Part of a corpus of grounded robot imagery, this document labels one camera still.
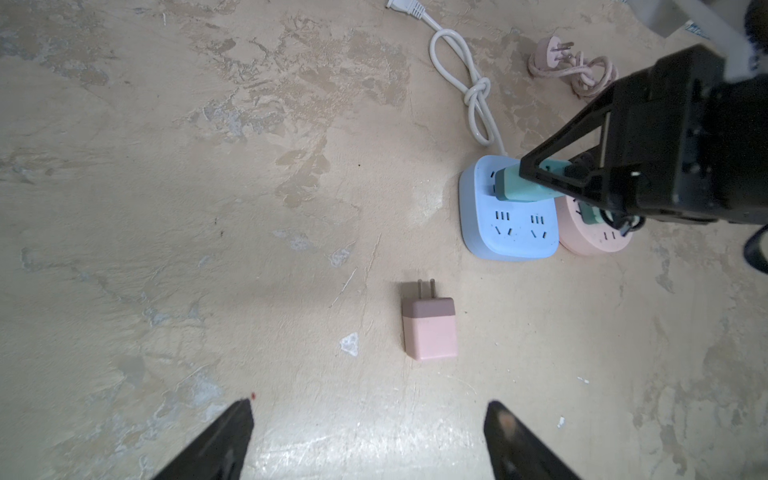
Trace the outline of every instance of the white debris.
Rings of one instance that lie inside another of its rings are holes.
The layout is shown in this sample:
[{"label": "white debris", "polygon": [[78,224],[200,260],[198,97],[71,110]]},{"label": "white debris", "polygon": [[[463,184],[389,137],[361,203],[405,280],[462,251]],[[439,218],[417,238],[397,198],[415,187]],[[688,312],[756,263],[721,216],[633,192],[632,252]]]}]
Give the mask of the white debris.
[{"label": "white debris", "polygon": [[339,346],[341,346],[341,351],[346,352],[351,356],[357,356],[358,341],[359,341],[359,336],[357,335],[357,332],[354,332],[345,336],[344,338],[341,339],[341,342],[339,342]]}]

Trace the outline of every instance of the power cord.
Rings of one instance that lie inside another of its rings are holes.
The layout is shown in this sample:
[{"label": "power cord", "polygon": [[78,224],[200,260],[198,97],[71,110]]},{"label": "power cord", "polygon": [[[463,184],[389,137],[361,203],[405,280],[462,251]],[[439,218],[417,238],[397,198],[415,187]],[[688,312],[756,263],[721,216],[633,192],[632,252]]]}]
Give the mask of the power cord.
[{"label": "power cord", "polygon": [[[502,136],[498,132],[496,121],[493,119],[491,110],[488,108],[488,103],[485,101],[488,95],[491,93],[491,81],[487,77],[480,75],[475,63],[472,60],[472,53],[469,51],[469,46],[464,38],[456,31],[450,28],[443,28],[435,19],[430,17],[425,11],[424,5],[419,0],[389,0],[386,4],[387,8],[391,8],[397,12],[407,13],[418,20],[423,20],[427,25],[435,30],[435,34],[432,36],[432,40],[429,42],[429,57],[432,59],[432,63],[443,78],[456,87],[460,92],[464,94],[464,104],[467,106],[467,115],[469,120],[469,130],[475,137],[475,140],[483,147],[489,147],[496,144],[500,155],[507,156],[507,151],[504,149],[504,142]],[[472,86],[467,87],[448,71],[443,68],[440,60],[437,58],[435,52],[435,45],[440,38],[444,38],[445,42],[453,48],[459,58],[464,62],[469,70],[469,77],[472,80]],[[478,129],[477,121],[475,120],[475,114],[480,117],[483,125],[485,125],[485,131],[488,132],[488,137],[484,137]]]},{"label": "power cord", "polygon": [[[571,88],[580,98],[597,97],[619,76],[619,70],[608,57],[585,60],[584,52],[573,55],[573,42],[562,43],[558,37],[543,38],[536,45],[536,52],[528,58],[528,71],[534,77],[570,77]],[[594,79],[592,67],[603,67],[600,80]]]}]

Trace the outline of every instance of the floor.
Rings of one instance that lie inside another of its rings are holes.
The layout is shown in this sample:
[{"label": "floor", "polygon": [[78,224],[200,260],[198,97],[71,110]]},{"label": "floor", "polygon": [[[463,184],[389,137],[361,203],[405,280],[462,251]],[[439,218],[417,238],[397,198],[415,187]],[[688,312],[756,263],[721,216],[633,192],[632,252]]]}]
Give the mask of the floor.
[{"label": "floor", "polygon": [[[765,478],[755,228],[472,256],[457,182],[486,150],[432,32],[384,4],[0,5],[3,476],[146,480],[253,396],[248,479],[491,478],[492,399],[585,480]],[[610,0],[426,6],[467,38],[516,157],[585,105],[529,77],[539,38],[620,74],[701,41]],[[400,298],[429,278],[460,351],[418,363]]]}]

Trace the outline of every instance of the white cable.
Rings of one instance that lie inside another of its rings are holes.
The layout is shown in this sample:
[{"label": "white cable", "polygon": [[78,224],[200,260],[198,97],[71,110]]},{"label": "white cable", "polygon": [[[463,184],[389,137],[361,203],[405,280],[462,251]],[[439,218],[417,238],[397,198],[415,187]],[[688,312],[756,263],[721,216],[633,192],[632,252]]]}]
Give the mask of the white cable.
[{"label": "white cable", "polygon": [[[531,72],[531,75],[543,78],[571,77],[571,88],[580,98],[597,97],[619,75],[619,70],[608,57],[597,57],[585,65],[584,52],[582,51],[575,56],[564,55],[559,58],[558,66],[555,68],[539,68],[535,58],[536,55],[531,55],[528,58],[528,71]],[[604,69],[603,76],[599,81],[595,81],[592,72],[592,67],[595,65],[600,65]]]},{"label": "white cable", "polygon": [[[432,36],[432,40],[429,42],[429,57],[432,59],[432,63],[440,75],[447,81],[449,81],[454,87],[464,94],[464,104],[468,107],[467,118],[469,120],[469,130],[475,137],[477,142],[484,146],[496,144],[500,155],[507,156],[507,151],[504,149],[504,142],[502,136],[498,132],[498,127],[493,119],[491,110],[488,108],[488,103],[485,101],[488,95],[491,93],[491,81],[487,77],[482,77],[475,63],[472,61],[472,53],[469,51],[469,46],[464,38],[456,31],[450,28],[443,28],[435,22],[435,19],[430,17],[425,12],[424,5],[419,3],[419,0],[389,0],[387,2],[387,8],[391,8],[398,12],[407,13],[419,20],[423,20],[427,25],[435,30],[435,34]],[[435,52],[435,45],[437,41],[443,38],[448,45],[453,48],[459,58],[464,62],[469,70],[469,77],[472,80],[472,86],[467,87],[442,66],[440,60],[437,58]],[[477,121],[475,119],[475,113],[482,120],[485,125],[485,131],[488,132],[488,137],[484,137],[478,129]]]}]

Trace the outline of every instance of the pink charger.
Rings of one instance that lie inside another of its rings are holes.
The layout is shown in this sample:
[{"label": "pink charger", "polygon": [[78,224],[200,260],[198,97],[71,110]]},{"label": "pink charger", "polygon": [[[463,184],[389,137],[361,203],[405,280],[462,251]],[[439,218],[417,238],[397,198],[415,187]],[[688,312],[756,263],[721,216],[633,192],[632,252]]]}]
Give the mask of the pink charger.
[{"label": "pink charger", "polygon": [[435,279],[429,281],[432,296],[402,301],[402,328],[406,353],[416,360],[444,359],[458,355],[456,308],[453,298],[437,298]]}]

